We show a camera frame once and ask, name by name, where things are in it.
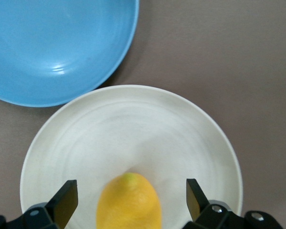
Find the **lemon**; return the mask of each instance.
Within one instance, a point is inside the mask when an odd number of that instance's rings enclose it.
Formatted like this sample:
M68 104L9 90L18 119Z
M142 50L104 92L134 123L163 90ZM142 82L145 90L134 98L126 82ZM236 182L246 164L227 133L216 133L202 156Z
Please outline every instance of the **lemon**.
M97 229L161 229L161 205L153 186L137 173L111 180L101 193Z

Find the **gray table surface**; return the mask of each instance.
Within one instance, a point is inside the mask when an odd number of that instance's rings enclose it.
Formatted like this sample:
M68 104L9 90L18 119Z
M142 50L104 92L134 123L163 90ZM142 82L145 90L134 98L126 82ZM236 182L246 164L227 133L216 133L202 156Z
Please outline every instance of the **gray table surface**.
M272 214L286 228L286 1L142 0L132 46L103 86L169 90L205 110L238 157L243 214ZM61 106L0 101L0 214L21 214L22 163Z

